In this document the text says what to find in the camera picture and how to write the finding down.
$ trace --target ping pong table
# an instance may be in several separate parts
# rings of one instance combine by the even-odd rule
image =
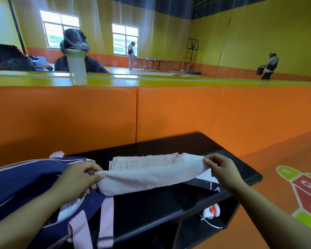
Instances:
[[[152,67],[149,68],[148,64],[149,61],[152,61]],[[155,58],[134,58],[134,68],[137,65],[137,70],[139,69],[144,69],[144,70],[149,70],[149,71],[161,71],[161,62],[172,62],[169,60],[160,60],[160,59],[155,59]]]

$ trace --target hopscotch pattern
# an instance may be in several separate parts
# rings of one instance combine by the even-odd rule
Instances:
[[[288,166],[278,166],[278,174],[291,183],[299,209],[292,216],[311,228],[311,173],[302,173]]]

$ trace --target window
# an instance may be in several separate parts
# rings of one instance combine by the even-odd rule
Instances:
[[[138,56],[138,28],[112,24],[114,55],[128,55],[128,45],[134,41],[134,53]]]
[[[40,11],[41,20],[49,49],[60,49],[63,32],[66,29],[79,29],[79,18],[50,11]]]

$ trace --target dark ceiling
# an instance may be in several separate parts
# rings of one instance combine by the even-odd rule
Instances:
[[[197,19],[233,8],[265,0],[112,0],[139,8],[177,16],[185,19]]]

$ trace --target orange padded wall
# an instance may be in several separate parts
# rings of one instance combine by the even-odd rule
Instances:
[[[138,87],[136,141],[200,131],[243,156],[311,131],[311,87]]]
[[[0,166],[135,142],[136,87],[0,87]]]

